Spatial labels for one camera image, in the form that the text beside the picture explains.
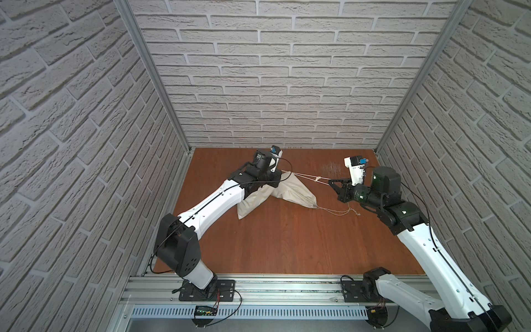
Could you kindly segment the right corner aluminium post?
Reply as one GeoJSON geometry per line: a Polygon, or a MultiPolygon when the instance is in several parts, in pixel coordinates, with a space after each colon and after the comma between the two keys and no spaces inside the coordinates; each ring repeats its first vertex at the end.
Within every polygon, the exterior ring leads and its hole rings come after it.
{"type": "Polygon", "coordinates": [[[419,71],[413,79],[412,85],[408,88],[404,98],[398,106],[397,111],[394,113],[394,117],[392,117],[386,131],[376,145],[376,148],[374,149],[376,154],[379,154],[383,150],[384,145],[387,143],[390,135],[398,125],[398,122],[402,118],[403,113],[405,113],[409,103],[413,100],[414,96],[417,94],[417,91],[431,73],[431,70],[436,64],[438,58],[441,56],[448,41],[453,36],[455,30],[458,28],[460,22],[472,3],[472,0],[460,0],[456,2],[456,5],[452,9],[452,12],[445,22],[441,32],[438,34],[433,46],[431,47],[430,52],[428,52],[427,57],[423,61],[419,71]]]}

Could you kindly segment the controller board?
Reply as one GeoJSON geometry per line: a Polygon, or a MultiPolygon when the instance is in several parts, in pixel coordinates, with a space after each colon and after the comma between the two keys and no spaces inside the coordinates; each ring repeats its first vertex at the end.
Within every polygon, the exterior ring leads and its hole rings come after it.
{"type": "Polygon", "coordinates": [[[367,307],[367,320],[366,322],[374,329],[381,329],[387,324],[389,317],[388,310],[385,307],[367,307]]]}
{"type": "Polygon", "coordinates": [[[197,305],[194,308],[193,318],[195,320],[213,320],[218,313],[217,307],[197,305]]]}

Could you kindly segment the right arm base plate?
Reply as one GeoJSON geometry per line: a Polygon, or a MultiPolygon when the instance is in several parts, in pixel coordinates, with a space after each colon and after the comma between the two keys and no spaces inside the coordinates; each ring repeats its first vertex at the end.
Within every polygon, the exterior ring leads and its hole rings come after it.
{"type": "Polygon", "coordinates": [[[381,296],[377,290],[376,282],[372,279],[354,280],[342,278],[340,285],[345,303],[392,303],[391,300],[381,296]]]}

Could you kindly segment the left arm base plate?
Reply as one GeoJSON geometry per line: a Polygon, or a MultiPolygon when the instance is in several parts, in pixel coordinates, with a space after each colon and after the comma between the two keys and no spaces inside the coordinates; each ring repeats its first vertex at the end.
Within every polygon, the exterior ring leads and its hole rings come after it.
{"type": "Polygon", "coordinates": [[[205,289],[199,289],[185,280],[179,291],[180,302],[208,302],[218,300],[220,302],[232,302],[235,295],[236,281],[234,279],[217,279],[211,282],[205,289]]]}

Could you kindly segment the cream cloth bag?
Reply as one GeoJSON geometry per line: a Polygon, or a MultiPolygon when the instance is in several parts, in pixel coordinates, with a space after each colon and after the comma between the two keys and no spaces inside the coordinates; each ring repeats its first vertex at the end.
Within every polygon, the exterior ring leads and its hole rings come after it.
{"type": "Polygon", "coordinates": [[[350,207],[349,204],[347,204],[348,208],[345,211],[319,206],[317,204],[317,197],[295,176],[293,172],[283,172],[281,180],[279,186],[272,192],[272,196],[277,199],[283,199],[310,209],[320,209],[338,217],[344,216],[350,212],[353,212],[357,216],[361,215],[350,207]]]}
{"type": "MultiPolygon", "coordinates": [[[[298,176],[302,176],[306,178],[305,174],[299,174],[294,173],[295,176],[298,178],[298,176]]],[[[264,185],[263,187],[259,188],[256,192],[250,194],[246,199],[244,199],[242,202],[237,204],[237,214],[239,219],[243,219],[247,215],[249,215],[254,209],[256,209],[258,206],[260,206],[263,202],[265,202],[270,196],[272,196],[272,192],[275,188],[264,185]]]]}

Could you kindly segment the right controller board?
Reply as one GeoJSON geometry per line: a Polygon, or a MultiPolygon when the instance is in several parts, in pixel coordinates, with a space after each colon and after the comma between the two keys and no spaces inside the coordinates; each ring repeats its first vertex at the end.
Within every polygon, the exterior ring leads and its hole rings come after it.
{"type": "Polygon", "coordinates": [[[388,310],[385,307],[367,307],[367,320],[366,322],[374,329],[381,329],[387,324],[389,317],[388,310]]]}

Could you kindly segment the perforated vent strip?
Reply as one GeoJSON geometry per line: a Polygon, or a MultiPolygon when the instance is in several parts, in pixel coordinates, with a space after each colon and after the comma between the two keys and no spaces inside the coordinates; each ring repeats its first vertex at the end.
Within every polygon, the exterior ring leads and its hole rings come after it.
{"type": "MultiPolygon", "coordinates": [[[[367,320],[364,306],[224,305],[217,318],[240,320],[367,320]]],[[[136,305],[131,318],[200,318],[195,305],[136,305]]]]}

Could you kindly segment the corner aluminium post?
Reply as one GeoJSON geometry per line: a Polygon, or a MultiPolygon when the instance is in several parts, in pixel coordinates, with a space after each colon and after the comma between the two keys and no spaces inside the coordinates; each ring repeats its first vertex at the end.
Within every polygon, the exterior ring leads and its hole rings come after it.
{"type": "Polygon", "coordinates": [[[409,103],[413,100],[414,96],[417,94],[417,91],[431,73],[431,70],[436,64],[438,58],[441,56],[448,41],[453,36],[455,30],[458,28],[460,22],[472,3],[472,0],[460,0],[456,2],[456,5],[452,9],[452,12],[445,22],[441,32],[438,34],[433,46],[431,47],[430,52],[428,52],[427,57],[423,61],[419,71],[413,79],[412,85],[408,88],[404,98],[398,106],[397,111],[394,113],[394,117],[392,117],[386,131],[376,145],[376,148],[374,149],[376,154],[379,154],[383,150],[384,145],[387,143],[390,135],[398,125],[398,122],[402,118],[403,113],[405,113],[409,103]]]}
{"type": "Polygon", "coordinates": [[[170,123],[176,132],[179,142],[183,146],[183,149],[190,154],[192,148],[188,143],[181,124],[178,121],[178,117],[173,108],[173,104],[171,103],[169,94],[167,93],[167,90],[163,84],[160,73],[158,72],[152,54],[149,51],[147,42],[142,34],[142,30],[136,21],[136,17],[132,11],[132,8],[129,2],[126,0],[116,0],[115,3],[121,18],[124,21],[126,29],[131,36],[132,42],[138,51],[138,55],[140,56],[142,63],[145,65],[146,72],[152,81],[155,92],[158,94],[163,108],[170,119],[170,123]]]}

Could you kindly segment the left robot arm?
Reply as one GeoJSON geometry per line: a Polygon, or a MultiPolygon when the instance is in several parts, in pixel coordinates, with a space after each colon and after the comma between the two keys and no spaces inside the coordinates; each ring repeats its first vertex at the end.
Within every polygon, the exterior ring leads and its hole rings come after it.
{"type": "Polygon", "coordinates": [[[217,290],[217,275],[201,260],[199,240],[229,209],[268,185],[277,188],[282,180],[278,162],[280,147],[258,150],[251,162],[234,171],[210,196],[178,216],[165,215],[158,228],[153,256],[171,271],[208,295],[217,290]]]}

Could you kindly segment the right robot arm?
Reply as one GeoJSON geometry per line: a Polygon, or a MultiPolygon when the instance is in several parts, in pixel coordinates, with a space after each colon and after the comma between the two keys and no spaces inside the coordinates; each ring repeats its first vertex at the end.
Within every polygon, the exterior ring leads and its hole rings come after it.
{"type": "Polygon", "coordinates": [[[494,305],[467,278],[433,233],[422,210],[402,199],[400,175],[390,167],[376,167],[371,184],[363,184],[365,169],[351,168],[350,179],[331,179],[339,201],[356,201],[377,214],[407,247],[435,287],[430,297],[401,282],[386,268],[364,274],[366,296],[378,295],[396,303],[431,331],[503,331],[512,322],[508,310],[494,305]]]}

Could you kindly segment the left corner aluminium post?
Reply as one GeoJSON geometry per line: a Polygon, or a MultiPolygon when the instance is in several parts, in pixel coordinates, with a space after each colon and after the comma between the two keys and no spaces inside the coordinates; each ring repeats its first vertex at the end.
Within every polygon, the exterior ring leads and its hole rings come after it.
{"type": "Polygon", "coordinates": [[[138,51],[138,55],[140,56],[142,63],[145,65],[146,72],[152,81],[155,92],[158,94],[163,108],[170,119],[170,123],[176,132],[179,142],[183,146],[183,149],[190,154],[192,148],[188,143],[181,124],[178,121],[178,117],[173,108],[173,104],[171,103],[169,94],[167,93],[167,90],[163,84],[160,73],[158,72],[152,54],[149,51],[147,42],[142,34],[142,30],[136,21],[136,17],[132,11],[132,8],[129,2],[126,0],[116,0],[115,3],[121,18],[124,21],[126,29],[131,36],[132,42],[138,51]]]}

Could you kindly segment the left controller board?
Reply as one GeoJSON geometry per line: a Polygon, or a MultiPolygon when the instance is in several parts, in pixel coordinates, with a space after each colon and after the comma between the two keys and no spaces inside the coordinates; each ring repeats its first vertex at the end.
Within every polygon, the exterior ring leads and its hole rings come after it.
{"type": "Polygon", "coordinates": [[[194,308],[193,318],[195,320],[213,320],[218,313],[217,307],[197,305],[194,308]]]}

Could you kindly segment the aluminium front rail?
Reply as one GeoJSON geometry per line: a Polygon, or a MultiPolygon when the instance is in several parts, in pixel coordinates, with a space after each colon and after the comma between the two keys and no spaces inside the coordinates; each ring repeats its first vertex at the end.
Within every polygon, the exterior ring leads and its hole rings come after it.
{"type": "MultiPolygon", "coordinates": [[[[344,305],[341,282],[360,281],[362,275],[274,275],[274,274],[220,274],[219,279],[233,279],[237,293],[231,304],[244,305],[344,305]]],[[[174,289],[183,280],[171,274],[148,274],[130,277],[121,296],[120,304],[183,304],[174,289]]]]}

